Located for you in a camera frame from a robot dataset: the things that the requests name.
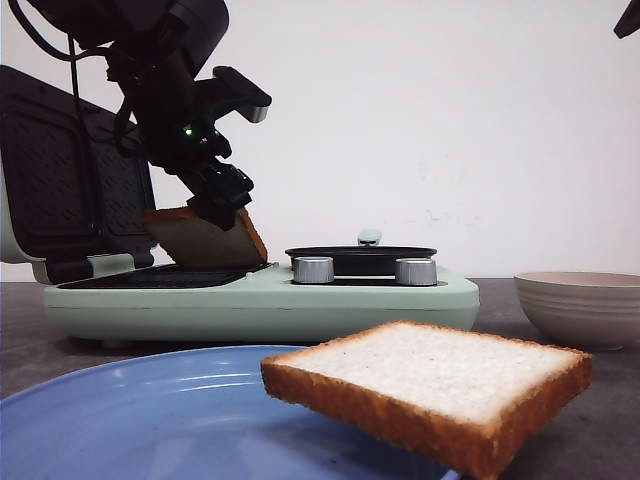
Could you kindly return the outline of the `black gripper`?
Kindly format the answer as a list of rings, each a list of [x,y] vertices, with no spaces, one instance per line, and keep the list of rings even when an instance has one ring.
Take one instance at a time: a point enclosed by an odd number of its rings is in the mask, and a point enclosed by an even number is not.
[[[218,77],[196,78],[212,53],[211,47],[111,47],[107,77],[121,88],[124,111],[135,116],[152,164],[186,180],[187,205],[198,217],[230,230],[254,183],[224,162],[231,146],[215,127],[233,110],[233,92]],[[208,177],[217,201],[203,181]]]

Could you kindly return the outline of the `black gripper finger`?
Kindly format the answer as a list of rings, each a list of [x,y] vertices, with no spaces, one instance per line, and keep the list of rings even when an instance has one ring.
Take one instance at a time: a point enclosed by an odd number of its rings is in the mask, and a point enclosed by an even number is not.
[[[640,29],[640,0],[631,0],[613,31],[618,38],[625,38]]]

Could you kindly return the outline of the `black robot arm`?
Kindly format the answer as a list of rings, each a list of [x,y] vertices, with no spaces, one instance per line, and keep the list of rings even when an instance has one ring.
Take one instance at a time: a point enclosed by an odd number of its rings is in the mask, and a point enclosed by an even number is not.
[[[34,1],[50,24],[81,52],[62,52],[29,22],[18,2],[9,7],[31,39],[49,55],[75,65],[101,56],[123,103],[113,144],[125,157],[142,154],[177,176],[192,192],[196,215],[224,231],[250,202],[254,184],[227,163],[232,150],[216,121],[232,111],[262,121],[271,97],[228,66],[196,78],[229,25],[222,1]]]

